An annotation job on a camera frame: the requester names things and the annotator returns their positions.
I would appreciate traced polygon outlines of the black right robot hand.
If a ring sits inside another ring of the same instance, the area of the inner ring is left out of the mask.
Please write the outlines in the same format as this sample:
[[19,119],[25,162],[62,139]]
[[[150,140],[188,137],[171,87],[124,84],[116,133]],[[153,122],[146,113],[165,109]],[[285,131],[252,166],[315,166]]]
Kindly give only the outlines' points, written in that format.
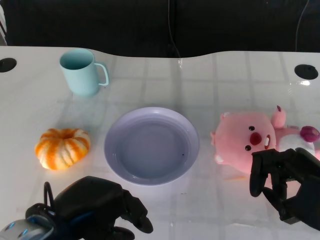
[[305,149],[252,153],[249,191],[263,194],[281,221],[320,229],[320,162]]

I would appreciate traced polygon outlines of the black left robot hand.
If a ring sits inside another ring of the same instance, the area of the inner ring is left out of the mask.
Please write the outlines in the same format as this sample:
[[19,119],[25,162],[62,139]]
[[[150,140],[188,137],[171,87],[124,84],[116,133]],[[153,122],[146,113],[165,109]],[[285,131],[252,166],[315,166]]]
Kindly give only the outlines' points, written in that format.
[[118,218],[145,234],[154,230],[140,199],[110,180],[86,176],[49,200],[60,224],[57,240],[135,239],[132,231],[115,225]]

